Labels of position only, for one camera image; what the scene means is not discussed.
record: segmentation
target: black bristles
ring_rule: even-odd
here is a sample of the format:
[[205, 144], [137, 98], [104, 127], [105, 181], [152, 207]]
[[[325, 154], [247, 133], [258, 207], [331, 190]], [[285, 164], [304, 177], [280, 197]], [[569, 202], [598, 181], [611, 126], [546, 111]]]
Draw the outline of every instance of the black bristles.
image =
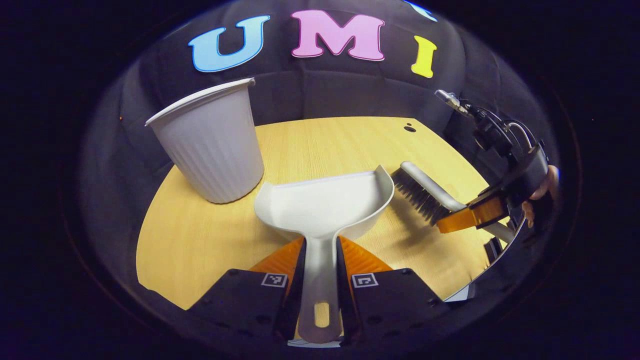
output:
[[404, 169], [399, 168], [391, 178], [398, 191], [406, 197], [413, 207], [434, 226], [438, 220], [446, 217], [451, 212], [442, 206], [431, 194], [425, 190]]

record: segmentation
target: black fabric backdrop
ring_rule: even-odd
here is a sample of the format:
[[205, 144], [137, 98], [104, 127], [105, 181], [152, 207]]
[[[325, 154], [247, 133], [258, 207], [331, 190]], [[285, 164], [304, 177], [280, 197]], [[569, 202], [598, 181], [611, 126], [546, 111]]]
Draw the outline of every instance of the black fabric backdrop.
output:
[[[325, 10], [340, 25], [358, 13], [383, 19], [380, 37], [385, 60], [359, 60], [346, 51], [338, 56], [325, 51], [317, 58], [291, 56], [298, 45], [298, 21], [290, 14], [305, 9]], [[194, 68], [187, 46], [193, 37], [225, 26], [220, 52], [234, 52], [243, 44], [235, 23], [258, 15], [271, 19], [264, 24], [264, 47], [254, 59], [222, 72]], [[198, 320], [186, 321], [183, 311], [138, 283], [135, 256], [140, 227], [173, 165], [153, 132], [143, 125], [174, 101], [235, 79], [256, 79], [250, 97], [257, 126], [318, 117], [413, 117], [445, 138], [485, 179], [494, 181], [504, 164], [493, 152], [479, 151], [470, 121], [453, 115], [433, 95], [442, 88], [526, 123], [545, 139], [553, 162], [555, 139], [547, 130], [548, 119], [524, 81], [471, 34], [435, 17], [438, 22], [419, 15], [408, 4], [390, 1], [260, 1], [251, 6], [237, 1], [199, 16], [145, 51], [104, 92], [83, 142], [77, 188], [89, 246], [101, 265], [137, 301], [187, 337], [209, 336], [194, 327]], [[413, 35], [438, 46], [431, 79], [410, 70], [417, 55]]]

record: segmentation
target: letter m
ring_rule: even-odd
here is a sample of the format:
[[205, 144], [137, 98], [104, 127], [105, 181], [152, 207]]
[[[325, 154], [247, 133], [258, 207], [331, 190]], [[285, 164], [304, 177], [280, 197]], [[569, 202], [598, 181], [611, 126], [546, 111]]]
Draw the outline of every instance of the letter m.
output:
[[300, 44], [291, 52], [297, 58], [322, 55], [324, 50], [317, 44], [319, 37], [334, 55], [339, 55], [354, 38], [349, 55], [371, 61], [385, 59], [380, 52], [380, 28], [385, 22], [378, 18], [355, 15], [341, 27], [322, 10], [294, 12], [291, 17], [300, 21]]

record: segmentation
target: wooden table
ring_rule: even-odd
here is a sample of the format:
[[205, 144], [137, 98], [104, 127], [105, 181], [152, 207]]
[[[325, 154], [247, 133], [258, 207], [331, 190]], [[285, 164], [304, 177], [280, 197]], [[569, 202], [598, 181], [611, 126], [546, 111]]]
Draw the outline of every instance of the wooden table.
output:
[[[412, 127], [410, 132], [405, 126]], [[175, 166], [158, 189], [138, 239], [138, 280], [175, 305], [191, 307], [229, 268], [249, 269], [291, 239], [262, 224], [253, 201], [263, 181], [304, 181], [411, 160], [461, 202], [487, 187], [449, 144], [414, 119], [341, 117], [256, 127], [264, 176], [230, 204], [201, 198]], [[376, 225], [355, 240], [392, 268], [412, 268], [442, 299], [488, 267], [487, 232], [440, 234], [398, 192]]]

